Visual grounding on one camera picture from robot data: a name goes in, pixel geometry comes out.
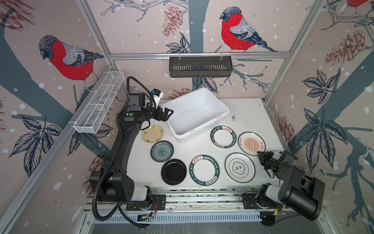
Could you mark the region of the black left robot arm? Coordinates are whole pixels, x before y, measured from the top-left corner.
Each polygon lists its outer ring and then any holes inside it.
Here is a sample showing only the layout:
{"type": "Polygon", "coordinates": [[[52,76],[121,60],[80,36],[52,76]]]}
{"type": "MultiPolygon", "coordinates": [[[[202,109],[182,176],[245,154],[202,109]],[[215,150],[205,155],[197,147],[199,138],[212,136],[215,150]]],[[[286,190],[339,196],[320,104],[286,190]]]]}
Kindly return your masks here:
{"type": "Polygon", "coordinates": [[[136,185],[127,175],[128,160],[135,138],[142,131],[144,122],[154,119],[166,122],[173,110],[158,106],[163,93],[154,89],[151,100],[146,103],[145,93],[132,93],[117,115],[118,133],[110,155],[102,168],[92,172],[89,181],[94,191],[93,202],[152,202],[152,193],[148,186],[136,185]]]}

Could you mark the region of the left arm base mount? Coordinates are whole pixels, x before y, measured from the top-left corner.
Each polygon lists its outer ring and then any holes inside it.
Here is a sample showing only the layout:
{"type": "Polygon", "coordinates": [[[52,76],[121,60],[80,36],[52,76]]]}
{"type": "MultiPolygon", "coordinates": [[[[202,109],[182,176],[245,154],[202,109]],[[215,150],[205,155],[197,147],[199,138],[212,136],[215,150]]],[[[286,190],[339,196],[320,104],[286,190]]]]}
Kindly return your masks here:
{"type": "Polygon", "coordinates": [[[135,201],[126,205],[126,211],[163,211],[166,205],[166,195],[152,195],[144,201],[135,201]]]}

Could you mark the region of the white plate thin green rim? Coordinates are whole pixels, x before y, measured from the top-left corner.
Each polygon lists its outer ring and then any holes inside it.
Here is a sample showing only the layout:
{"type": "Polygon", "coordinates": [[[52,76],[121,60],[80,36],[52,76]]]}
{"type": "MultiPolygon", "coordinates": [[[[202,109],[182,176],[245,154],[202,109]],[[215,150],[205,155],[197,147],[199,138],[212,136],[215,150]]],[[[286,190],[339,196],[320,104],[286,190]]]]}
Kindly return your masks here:
{"type": "Polygon", "coordinates": [[[232,153],[225,160],[225,170],[229,177],[238,183],[252,181],[256,174],[253,161],[244,154],[232,153]]]}

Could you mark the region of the green rimmed white plate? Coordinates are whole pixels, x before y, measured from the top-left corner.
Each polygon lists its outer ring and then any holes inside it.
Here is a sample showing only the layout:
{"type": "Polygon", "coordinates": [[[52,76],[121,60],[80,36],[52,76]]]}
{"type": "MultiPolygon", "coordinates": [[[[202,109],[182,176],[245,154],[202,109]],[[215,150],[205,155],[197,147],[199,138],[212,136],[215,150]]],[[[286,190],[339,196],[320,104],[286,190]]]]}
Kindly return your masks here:
{"type": "Polygon", "coordinates": [[[210,140],[215,146],[228,149],[235,145],[237,136],[231,128],[220,125],[212,129],[210,132],[210,140]]]}

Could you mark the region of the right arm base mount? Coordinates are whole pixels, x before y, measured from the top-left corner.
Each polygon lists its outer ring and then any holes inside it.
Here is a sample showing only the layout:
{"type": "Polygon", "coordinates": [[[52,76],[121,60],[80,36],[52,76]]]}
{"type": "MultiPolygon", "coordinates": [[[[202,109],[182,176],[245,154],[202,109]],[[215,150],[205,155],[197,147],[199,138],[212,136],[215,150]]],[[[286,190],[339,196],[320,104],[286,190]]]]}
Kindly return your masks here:
{"type": "Polygon", "coordinates": [[[283,205],[271,200],[265,194],[247,191],[240,195],[239,201],[243,203],[243,206],[246,210],[248,209],[283,209],[283,205]]]}

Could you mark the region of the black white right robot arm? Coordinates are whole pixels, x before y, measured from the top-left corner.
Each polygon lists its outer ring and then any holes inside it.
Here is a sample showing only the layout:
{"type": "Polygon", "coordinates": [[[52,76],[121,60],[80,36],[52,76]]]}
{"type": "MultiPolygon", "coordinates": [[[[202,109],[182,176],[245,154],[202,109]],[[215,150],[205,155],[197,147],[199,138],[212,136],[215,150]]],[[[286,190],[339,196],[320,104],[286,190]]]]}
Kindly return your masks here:
{"type": "Polygon", "coordinates": [[[261,166],[279,180],[278,185],[262,185],[256,195],[263,208],[287,206],[310,221],[316,220],[322,209],[325,183],[308,176],[302,168],[293,165],[297,157],[281,152],[278,159],[273,152],[258,152],[261,166]]]}

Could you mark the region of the orange sunburst white plate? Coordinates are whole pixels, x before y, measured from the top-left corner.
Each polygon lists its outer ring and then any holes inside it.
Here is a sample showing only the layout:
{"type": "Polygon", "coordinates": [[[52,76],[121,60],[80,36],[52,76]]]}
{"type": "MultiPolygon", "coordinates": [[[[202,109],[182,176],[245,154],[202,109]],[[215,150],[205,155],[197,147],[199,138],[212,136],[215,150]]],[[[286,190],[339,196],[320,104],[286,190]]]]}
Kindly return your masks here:
{"type": "Polygon", "coordinates": [[[258,152],[264,153],[266,151],[266,143],[262,137],[253,132],[244,132],[238,138],[240,149],[250,155],[258,156],[258,152]]]}

